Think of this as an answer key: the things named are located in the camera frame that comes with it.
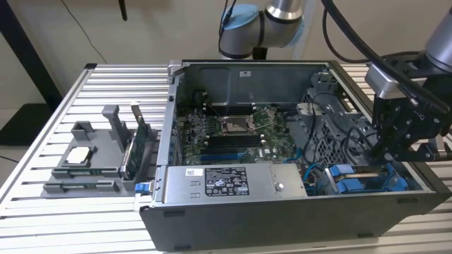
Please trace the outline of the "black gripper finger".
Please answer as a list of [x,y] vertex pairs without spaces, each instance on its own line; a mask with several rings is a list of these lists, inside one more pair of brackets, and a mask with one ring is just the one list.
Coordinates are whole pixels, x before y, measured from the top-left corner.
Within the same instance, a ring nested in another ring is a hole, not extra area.
[[393,158],[406,162],[433,161],[438,158],[437,142],[401,140],[393,145]]
[[369,162],[409,161],[409,133],[377,132],[369,151]]

